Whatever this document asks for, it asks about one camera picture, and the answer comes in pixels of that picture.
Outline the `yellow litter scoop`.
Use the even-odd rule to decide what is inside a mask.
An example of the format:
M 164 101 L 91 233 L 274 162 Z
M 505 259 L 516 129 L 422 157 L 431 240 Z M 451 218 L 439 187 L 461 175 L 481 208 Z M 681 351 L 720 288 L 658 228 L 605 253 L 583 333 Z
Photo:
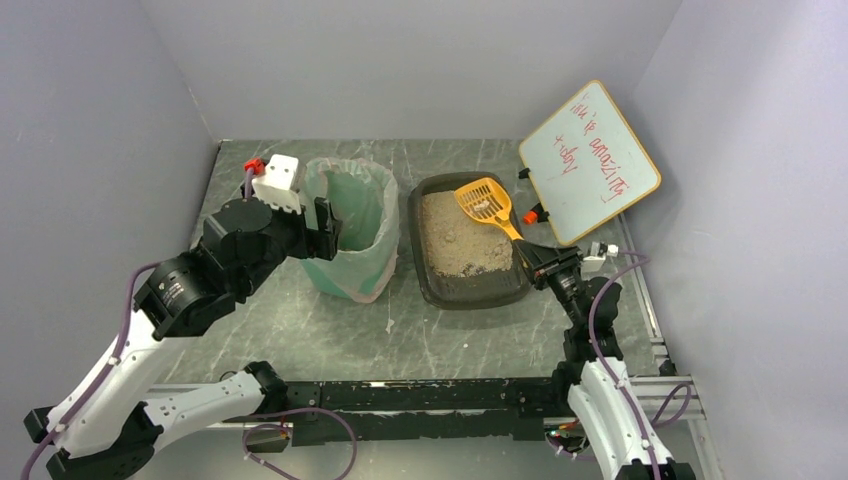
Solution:
M 523 236 L 512 222 L 512 200 L 503 186 L 492 177 L 482 177 L 454 191 L 460 209 L 480 224 L 497 227 L 511 241 Z

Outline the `dark grey litter tray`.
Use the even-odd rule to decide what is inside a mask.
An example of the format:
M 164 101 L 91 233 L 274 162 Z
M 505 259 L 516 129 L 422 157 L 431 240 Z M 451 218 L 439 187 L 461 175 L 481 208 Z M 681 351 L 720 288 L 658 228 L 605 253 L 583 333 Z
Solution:
M 425 301 L 443 310 L 497 308 L 523 299 L 531 285 L 518 254 L 508 270 L 480 272 L 470 277 L 445 276 L 430 265 L 424 230 L 423 198 L 452 191 L 480 178 L 501 179 L 491 172 L 454 172 L 428 177 L 411 191 L 407 200 L 410 246 L 420 290 Z

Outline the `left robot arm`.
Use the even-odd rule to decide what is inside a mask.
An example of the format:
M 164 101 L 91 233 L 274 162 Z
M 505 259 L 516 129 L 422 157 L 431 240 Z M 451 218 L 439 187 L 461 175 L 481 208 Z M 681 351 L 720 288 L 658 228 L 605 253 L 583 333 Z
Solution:
M 164 369 L 218 320 L 252 296 L 289 258 L 332 259 L 340 221 L 314 202 L 317 225 L 251 197 L 207 218 L 198 244 L 129 282 L 115 340 L 61 403 L 31 411 L 25 426 L 39 450 L 54 448 L 54 479 L 127 479 L 171 443 L 234 418 L 281 414 L 287 385 L 265 361 L 207 387 L 152 398 Z

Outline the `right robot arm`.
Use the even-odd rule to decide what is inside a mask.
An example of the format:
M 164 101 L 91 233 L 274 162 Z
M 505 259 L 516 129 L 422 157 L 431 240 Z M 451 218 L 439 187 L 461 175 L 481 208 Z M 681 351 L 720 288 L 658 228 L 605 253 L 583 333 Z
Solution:
M 693 467 L 677 461 L 656 433 L 658 418 L 641 406 L 618 345 L 614 322 L 625 267 L 610 277 L 584 280 L 589 263 L 615 250 L 601 244 L 584 255 L 577 247 L 512 243 L 528 280 L 549 289 L 572 325 L 564 333 L 565 359 L 552 374 L 554 396 L 575 414 L 577 425 L 606 479 L 693 479 Z

